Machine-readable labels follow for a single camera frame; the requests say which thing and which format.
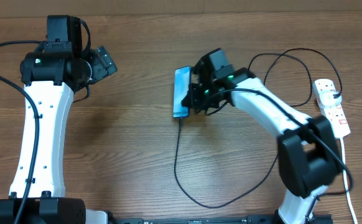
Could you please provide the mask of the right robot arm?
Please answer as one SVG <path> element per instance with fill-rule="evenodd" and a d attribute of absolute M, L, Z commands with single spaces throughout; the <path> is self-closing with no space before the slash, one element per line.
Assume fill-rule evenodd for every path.
<path fill-rule="evenodd" d="M 285 197 L 273 215 L 248 215 L 247 223 L 332 223 L 314 208 L 329 196 L 328 186 L 346 170 L 331 122 L 312 118 L 283 102 L 246 67 L 235 69 L 222 49 L 204 55 L 195 66 L 175 70 L 173 117 L 183 119 L 221 110 L 230 104 L 253 117 L 277 143 Z"/>

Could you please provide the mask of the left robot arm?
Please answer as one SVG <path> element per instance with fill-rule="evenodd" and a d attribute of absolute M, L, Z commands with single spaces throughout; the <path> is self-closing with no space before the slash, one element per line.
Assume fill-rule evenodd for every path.
<path fill-rule="evenodd" d="M 48 16 L 47 37 L 20 64 L 26 99 L 21 154 L 0 223 L 112 223 L 108 211 L 90 210 L 65 195 L 65 130 L 75 93 L 114 74 L 108 51 L 83 42 L 85 21 Z"/>

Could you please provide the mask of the blue Galaxy smartphone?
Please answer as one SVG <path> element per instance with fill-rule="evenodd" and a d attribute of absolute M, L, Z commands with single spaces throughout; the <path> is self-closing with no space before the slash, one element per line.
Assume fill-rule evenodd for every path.
<path fill-rule="evenodd" d="M 181 67 L 175 71 L 173 117 L 186 118 L 190 115 L 190 106 L 182 102 L 187 97 L 191 84 L 191 66 Z"/>

